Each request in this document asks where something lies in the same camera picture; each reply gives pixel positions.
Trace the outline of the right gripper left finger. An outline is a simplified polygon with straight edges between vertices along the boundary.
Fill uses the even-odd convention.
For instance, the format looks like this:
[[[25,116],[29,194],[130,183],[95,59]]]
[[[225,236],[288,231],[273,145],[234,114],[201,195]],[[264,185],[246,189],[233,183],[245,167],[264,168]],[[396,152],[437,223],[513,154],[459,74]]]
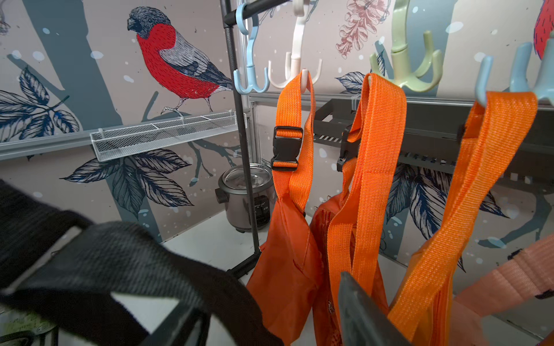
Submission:
[[[140,346],[204,346],[210,316],[197,308],[179,303]]]

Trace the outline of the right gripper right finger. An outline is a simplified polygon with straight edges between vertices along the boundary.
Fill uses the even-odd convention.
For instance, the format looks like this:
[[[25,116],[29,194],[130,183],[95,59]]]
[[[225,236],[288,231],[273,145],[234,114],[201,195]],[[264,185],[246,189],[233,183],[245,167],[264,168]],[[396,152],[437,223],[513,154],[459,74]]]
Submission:
[[[411,345],[348,272],[340,274],[338,305],[343,345]]]

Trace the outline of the dark orange backpack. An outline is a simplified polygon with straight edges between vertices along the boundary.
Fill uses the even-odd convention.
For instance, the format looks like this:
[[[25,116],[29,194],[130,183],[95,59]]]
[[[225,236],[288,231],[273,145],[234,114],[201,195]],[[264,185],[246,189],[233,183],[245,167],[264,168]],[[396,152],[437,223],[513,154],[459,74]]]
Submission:
[[[352,275],[382,313],[389,311],[378,255],[406,114],[399,86],[375,73],[365,76],[337,163],[343,190],[320,205],[310,224],[325,271],[312,306],[317,345],[343,343],[338,308],[343,272]]]

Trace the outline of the black sling bag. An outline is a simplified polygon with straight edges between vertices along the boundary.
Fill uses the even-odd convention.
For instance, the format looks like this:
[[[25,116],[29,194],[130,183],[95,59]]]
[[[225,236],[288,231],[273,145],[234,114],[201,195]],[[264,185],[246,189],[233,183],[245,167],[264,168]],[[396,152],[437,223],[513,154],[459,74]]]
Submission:
[[[138,345],[148,331],[113,294],[173,298],[216,317],[237,345],[280,345],[247,288],[170,252],[136,223],[93,223],[1,183],[1,303],[96,345]]]

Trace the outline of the pink sling bag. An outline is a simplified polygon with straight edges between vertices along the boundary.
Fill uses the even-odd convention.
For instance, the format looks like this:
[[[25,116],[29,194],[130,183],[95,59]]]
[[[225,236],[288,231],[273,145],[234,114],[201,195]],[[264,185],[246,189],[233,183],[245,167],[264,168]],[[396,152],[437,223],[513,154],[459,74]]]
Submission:
[[[481,320],[553,296],[553,235],[516,253],[454,297],[449,345],[487,345]]]

